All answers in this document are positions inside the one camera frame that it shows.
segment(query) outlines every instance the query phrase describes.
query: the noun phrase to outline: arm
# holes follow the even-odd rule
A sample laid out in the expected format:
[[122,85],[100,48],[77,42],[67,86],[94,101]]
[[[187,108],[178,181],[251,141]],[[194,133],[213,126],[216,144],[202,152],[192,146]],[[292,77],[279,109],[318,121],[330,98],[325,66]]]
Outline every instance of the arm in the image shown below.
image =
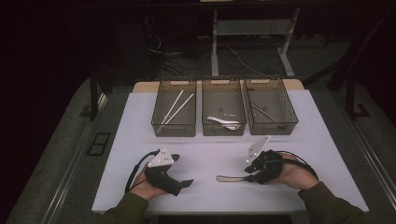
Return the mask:
[[146,167],[140,172],[133,187],[125,193],[116,207],[107,210],[101,217],[101,224],[108,223],[141,223],[143,215],[149,207],[149,201],[166,192],[153,187],[146,180]]
[[[282,156],[297,160],[288,154],[282,153]],[[358,207],[335,197],[323,182],[319,182],[311,173],[299,166],[285,163],[279,178],[269,184],[275,182],[301,190],[299,196],[305,203],[312,224],[368,223],[365,214]]]

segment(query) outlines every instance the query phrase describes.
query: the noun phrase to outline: sleeve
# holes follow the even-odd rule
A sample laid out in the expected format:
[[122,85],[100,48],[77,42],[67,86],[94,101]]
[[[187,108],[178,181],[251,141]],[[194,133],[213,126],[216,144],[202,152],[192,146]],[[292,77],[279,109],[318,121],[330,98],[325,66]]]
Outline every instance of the sleeve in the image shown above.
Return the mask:
[[323,182],[300,191],[299,196],[305,202],[311,224],[368,224],[366,215],[358,207],[335,197]]
[[99,223],[141,223],[143,215],[145,214],[148,207],[149,202],[147,200],[135,194],[126,193],[116,207],[107,210],[102,215]]

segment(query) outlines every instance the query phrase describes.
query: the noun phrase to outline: dark background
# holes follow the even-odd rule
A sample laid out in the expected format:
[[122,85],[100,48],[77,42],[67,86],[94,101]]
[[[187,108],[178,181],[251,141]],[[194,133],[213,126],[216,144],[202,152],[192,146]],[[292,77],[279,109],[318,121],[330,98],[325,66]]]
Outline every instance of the dark background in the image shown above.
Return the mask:
[[[369,30],[373,19],[386,11],[385,2],[376,1],[374,6],[303,7],[295,36],[361,35],[361,30]],[[3,98],[0,222],[5,222],[71,97],[91,72],[96,72],[104,91],[111,91],[116,85],[150,80],[158,59],[146,50],[149,33],[161,35],[168,46],[194,55],[196,36],[211,35],[212,13],[191,8],[174,10],[172,14],[161,9],[155,13],[80,11],[71,2],[61,0],[3,1],[0,8]],[[279,17],[289,10],[285,7]],[[259,10],[253,12],[237,15],[255,19],[262,15]],[[235,19],[236,15],[232,9],[219,14],[224,19]],[[145,21],[147,15],[153,21],[149,25]],[[396,52],[396,36],[390,32],[394,21],[393,10],[354,71],[396,123],[395,91],[384,91],[392,90],[386,79],[394,80],[390,72]],[[179,29],[168,32],[175,25]]]

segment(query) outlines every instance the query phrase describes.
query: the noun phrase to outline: floor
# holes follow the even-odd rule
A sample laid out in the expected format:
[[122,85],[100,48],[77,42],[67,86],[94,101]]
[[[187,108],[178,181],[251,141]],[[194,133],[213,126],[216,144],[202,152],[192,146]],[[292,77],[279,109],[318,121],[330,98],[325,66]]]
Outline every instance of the floor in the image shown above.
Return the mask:
[[[331,42],[324,46],[324,41],[320,36],[292,40],[288,57],[295,78],[305,80],[336,62],[349,45],[347,42]],[[169,52],[155,79],[161,76],[210,76],[210,45],[206,37],[202,37],[201,43],[197,57],[186,58],[177,51]],[[220,74],[240,76],[254,74],[255,70],[287,78],[276,53],[280,43],[277,36],[221,39]],[[326,88],[331,75],[304,87],[311,91],[332,139],[370,209],[367,217],[371,223],[395,223],[396,206],[389,199],[392,191],[389,193],[386,189],[390,186],[394,190],[392,179],[396,176],[396,163],[393,162],[396,157],[396,128],[359,84],[356,103],[363,104],[370,117],[352,121],[344,110],[345,88],[338,92]],[[103,95],[99,114],[94,121],[90,121],[89,117],[81,113],[90,104],[89,81],[81,85],[15,206],[9,223],[98,222],[101,215],[91,211],[92,203],[123,107],[132,89],[132,86],[118,86],[111,94]],[[110,133],[109,142],[103,156],[88,156],[85,154],[86,149],[96,133]],[[369,162],[374,157],[378,158],[379,164]],[[375,169],[385,170],[385,173],[376,172]],[[293,214],[290,217],[295,224],[309,223],[306,214]]]

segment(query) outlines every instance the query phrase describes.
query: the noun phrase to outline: white tabletop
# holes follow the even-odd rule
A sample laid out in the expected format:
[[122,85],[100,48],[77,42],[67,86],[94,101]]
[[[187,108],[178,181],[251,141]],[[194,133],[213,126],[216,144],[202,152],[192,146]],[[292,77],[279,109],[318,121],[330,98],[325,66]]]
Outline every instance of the white tabletop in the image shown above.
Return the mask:
[[[334,195],[368,211],[310,92],[288,93],[299,123],[291,135],[272,136],[265,150],[287,150],[299,155],[316,170],[319,179]],[[280,184],[262,186],[216,180],[217,175],[247,175],[244,169],[248,166],[248,146],[262,136],[250,135],[248,126],[243,136],[203,136],[202,96],[198,92],[196,136],[156,137],[150,124],[156,96],[156,92],[130,94],[92,211],[103,213],[116,206],[134,166],[148,152],[163,147],[169,147],[172,153],[180,155],[168,174],[178,181],[194,181],[177,197],[162,195],[151,201],[148,215],[290,214],[305,210],[296,189]]]

